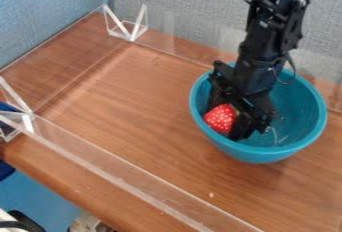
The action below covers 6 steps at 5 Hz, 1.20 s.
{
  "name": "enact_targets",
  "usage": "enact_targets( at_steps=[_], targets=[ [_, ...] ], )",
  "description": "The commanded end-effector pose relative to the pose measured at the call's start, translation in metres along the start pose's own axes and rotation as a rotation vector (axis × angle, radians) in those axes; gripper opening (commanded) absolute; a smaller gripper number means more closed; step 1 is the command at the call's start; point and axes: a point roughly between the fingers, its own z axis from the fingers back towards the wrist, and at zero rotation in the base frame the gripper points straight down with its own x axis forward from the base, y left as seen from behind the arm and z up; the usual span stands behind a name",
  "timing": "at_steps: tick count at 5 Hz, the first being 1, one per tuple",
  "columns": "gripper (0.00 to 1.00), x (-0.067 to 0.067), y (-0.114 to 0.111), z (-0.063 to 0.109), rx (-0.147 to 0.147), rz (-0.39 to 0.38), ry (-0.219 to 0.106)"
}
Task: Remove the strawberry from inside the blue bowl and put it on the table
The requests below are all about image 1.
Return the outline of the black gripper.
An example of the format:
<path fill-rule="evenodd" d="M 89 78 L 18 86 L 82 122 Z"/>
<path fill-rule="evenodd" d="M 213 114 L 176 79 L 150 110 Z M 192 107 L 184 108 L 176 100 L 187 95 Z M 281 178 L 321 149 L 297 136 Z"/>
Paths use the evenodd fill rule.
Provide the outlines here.
<path fill-rule="evenodd" d="M 244 46 L 239 47 L 235 66 L 220 60 L 213 61 L 213 70 L 208 76 L 211 90 L 207 110 L 223 104 L 235 107 L 236 119 L 228 133 L 232 141 L 247 139 L 255 130 L 264 133 L 276 117 L 269 100 L 275 84 L 272 65 L 273 60 L 255 59 Z"/>

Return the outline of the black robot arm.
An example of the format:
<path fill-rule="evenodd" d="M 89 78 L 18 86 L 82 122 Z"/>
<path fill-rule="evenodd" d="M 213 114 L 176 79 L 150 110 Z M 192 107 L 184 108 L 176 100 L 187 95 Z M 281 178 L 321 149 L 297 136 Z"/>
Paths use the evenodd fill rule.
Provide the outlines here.
<path fill-rule="evenodd" d="M 283 67 L 292 63 L 289 51 L 303 38 L 301 22 L 309 0 L 244 0 L 249 5 L 245 38 L 233 65 L 216 60 L 208 76 L 208 106 L 229 104 L 237 118 L 227 137 L 239 141 L 263 133 L 276 117 L 269 92 L 280 82 Z"/>

